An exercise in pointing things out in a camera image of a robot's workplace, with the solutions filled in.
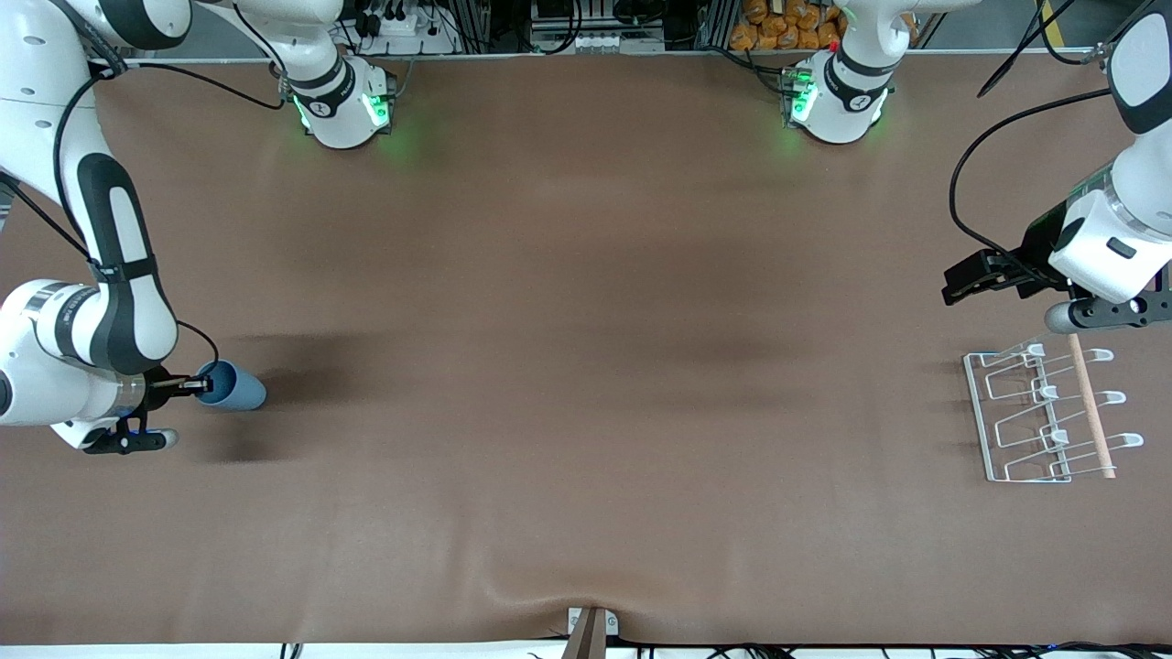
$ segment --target brown tablecloth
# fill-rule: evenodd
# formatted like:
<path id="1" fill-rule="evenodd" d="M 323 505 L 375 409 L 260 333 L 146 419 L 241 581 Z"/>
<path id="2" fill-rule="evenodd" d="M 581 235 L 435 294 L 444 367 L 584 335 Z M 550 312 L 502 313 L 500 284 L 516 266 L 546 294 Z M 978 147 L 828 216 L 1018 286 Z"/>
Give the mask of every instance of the brown tablecloth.
<path id="1" fill-rule="evenodd" d="M 173 307 L 271 402 L 172 402 L 180 443 L 130 457 L 0 429 L 0 641 L 540 637 L 582 603 L 661 643 L 1170 640 L 1166 328 L 1085 341 L 1147 439 L 1117 481 L 983 478 L 959 358 L 1058 297 L 941 304 L 976 249 L 948 176 L 1104 84 L 1024 56 L 976 101 L 997 61 L 908 57 L 838 148 L 718 57 L 424 62 L 346 152 L 185 77 L 102 84 Z M 1109 100 L 1022 122 L 961 211 L 1015 242 L 1127 143 Z M 86 278 L 23 210 L 0 243 L 0 291 Z"/>

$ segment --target green led light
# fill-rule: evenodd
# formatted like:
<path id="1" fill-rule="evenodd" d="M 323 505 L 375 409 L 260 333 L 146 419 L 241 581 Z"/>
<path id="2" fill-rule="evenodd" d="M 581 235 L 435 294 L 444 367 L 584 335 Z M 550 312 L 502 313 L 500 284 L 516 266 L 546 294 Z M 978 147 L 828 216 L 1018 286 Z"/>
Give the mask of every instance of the green led light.
<path id="1" fill-rule="evenodd" d="M 817 100 L 818 86 L 811 82 L 806 84 L 806 88 L 793 100 L 793 113 L 790 118 L 792 121 L 806 121 L 810 118 L 810 109 L 813 108 L 813 102 Z"/>
<path id="2" fill-rule="evenodd" d="M 304 125 L 306 130 L 309 130 L 309 117 L 305 116 L 305 108 L 301 106 L 301 100 L 293 96 L 293 104 L 297 106 L 297 111 L 301 115 L 301 125 Z"/>
<path id="3" fill-rule="evenodd" d="M 367 108 L 367 114 L 370 115 L 370 121 L 375 125 L 387 124 L 387 101 L 383 101 L 379 96 L 362 95 L 362 104 Z"/>

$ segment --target wooden post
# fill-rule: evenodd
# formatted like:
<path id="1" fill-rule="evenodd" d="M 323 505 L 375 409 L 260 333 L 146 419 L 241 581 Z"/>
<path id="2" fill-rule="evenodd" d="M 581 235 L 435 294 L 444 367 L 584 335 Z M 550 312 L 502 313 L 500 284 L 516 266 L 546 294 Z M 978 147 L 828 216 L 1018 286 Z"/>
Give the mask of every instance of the wooden post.
<path id="1" fill-rule="evenodd" d="M 1075 361 L 1078 392 L 1083 396 L 1083 408 L 1086 409 L 1086 423 L 1091 427 L 1091 440 L 1095 441 L 1095 454 L 1098 456 L 1099 468 L 1103 470 L 1104 478 L 1115 478 L 1111 450 L 1106 446 L 1106 433 L 1103 432 L 1103 420 L 1098 415 L 1098 403 L 1095 400 L 1095 389 L 1091 387 L 1091 376 L 1086 373 L 1083 344 L 1078 340 L 1078 334 L 1068 334 L 1067 339 L 1070 342 L 1070 358 Z"/>

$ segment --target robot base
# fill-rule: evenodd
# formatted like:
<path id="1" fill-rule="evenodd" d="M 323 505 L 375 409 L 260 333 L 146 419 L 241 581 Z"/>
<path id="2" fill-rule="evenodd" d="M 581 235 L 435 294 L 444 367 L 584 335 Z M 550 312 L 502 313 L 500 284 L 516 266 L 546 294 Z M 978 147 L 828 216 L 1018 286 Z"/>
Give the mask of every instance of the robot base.
<path id="1" fill-rule="evenodd" d="M 823 142 L 846 144 L 866 135 L 867 129 L 879 121 L 887 91 L 884 90 L 873 103 L 868 96 L 860 96 L 867 103 L 863 111 L 847 110 L 830 93 L 826 82 L 826 62 L 831 56 L 830 50 L 819 50 L 809 60 L 795 64 L 795 69 L 809 72 L 810 80 L 797 94 L 782 97 L 782 114 L 789 125 L 802 127 Z"/>
<path id="2" fill-rule="evenodd" d="M 354 91 L 342 101 L 333 116 L 315 115 L 312 101 L 308 102 L 309 108 L 306 108 L 300 98 L 294 97 L 306 135 L 314 136 L 331 149 L 353 149 L 375 135 L 389 135 L 395 95 L 398 93 L 395 76 L 388 75 L 386 69 L 360 57 L 346 60 L 354 67 Z"/>

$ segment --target blue cup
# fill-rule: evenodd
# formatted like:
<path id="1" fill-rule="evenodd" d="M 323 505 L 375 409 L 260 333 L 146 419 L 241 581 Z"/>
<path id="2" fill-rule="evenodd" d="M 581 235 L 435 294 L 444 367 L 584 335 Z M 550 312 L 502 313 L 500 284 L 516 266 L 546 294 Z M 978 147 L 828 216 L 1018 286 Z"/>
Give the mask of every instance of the blue cup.
<path id="1" fill-rule="evenodd" d="M 209 361 L 198 373 L 210 376 L 212 381 L 212 390 L 196 394 L 196 399 L 207 407 L 247 412 L 264 405 L 268 395 L 255 375 L 226 359 Z"/>

